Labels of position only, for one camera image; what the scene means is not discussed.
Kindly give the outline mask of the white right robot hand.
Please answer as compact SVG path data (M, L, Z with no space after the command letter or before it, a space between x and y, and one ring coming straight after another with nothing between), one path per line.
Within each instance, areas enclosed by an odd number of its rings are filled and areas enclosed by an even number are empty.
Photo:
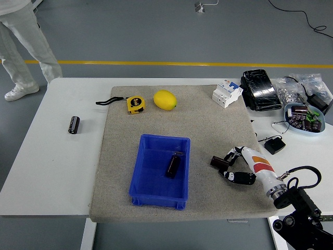
M228 168L232 166L238 157L242 157L249 166L250 172L230 172ZM258 151L249 147L234 147L221 159L222 165L219 173L228 181L236 184L253 185L259 180L264 188L267 197L280 195L285 192L287 186L279 180L273 167L266 158Z

